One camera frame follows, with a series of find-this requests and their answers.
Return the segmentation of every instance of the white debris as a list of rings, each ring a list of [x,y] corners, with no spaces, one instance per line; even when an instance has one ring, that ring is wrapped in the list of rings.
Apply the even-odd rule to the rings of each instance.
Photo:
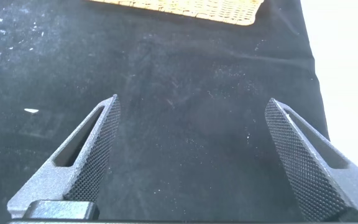
[[[29,112],[29,113],[33,113],[33,114],[38,112],[38,111],[40,111],[40,110],[37,110],[37,109],[28,109],[28,108],[24,108],[24,110]]]

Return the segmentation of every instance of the black fabric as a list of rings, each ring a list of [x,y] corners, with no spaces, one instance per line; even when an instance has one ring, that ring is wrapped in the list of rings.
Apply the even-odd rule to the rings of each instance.
[[[328,136],[299,1],[249,27],[74,0],[1,0],[0,19],[0,222],[114,93],[101,218],[302,220],[264,120],[274,97]]]

